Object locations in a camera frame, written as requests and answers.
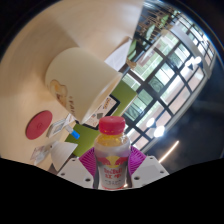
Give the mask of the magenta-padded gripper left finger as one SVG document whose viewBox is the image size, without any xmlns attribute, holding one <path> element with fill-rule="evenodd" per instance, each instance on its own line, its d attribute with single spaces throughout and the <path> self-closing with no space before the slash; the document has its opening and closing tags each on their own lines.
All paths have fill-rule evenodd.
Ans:
<svg viewBox="0 0 224 224">
<path fill-rule="evenodd" d="M 71 158 L 58 173 L 58 176 L 84 188 L 94 186 L 97 162 L 94 149 L 86 151 L 79 158 Z"/>
</svg>

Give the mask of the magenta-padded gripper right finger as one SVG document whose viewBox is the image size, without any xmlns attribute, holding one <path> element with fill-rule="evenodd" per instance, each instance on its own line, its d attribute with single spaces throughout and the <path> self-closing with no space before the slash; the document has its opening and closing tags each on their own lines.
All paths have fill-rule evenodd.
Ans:
<svg viewBox="0 0 224 224">
<path fill-rule="evenodd" d="M 154 156 L 146 156 L 135 147 L 131 147 L 128 172 L 133 188 L 143 187 L 168 175 Z"/>
</svg>

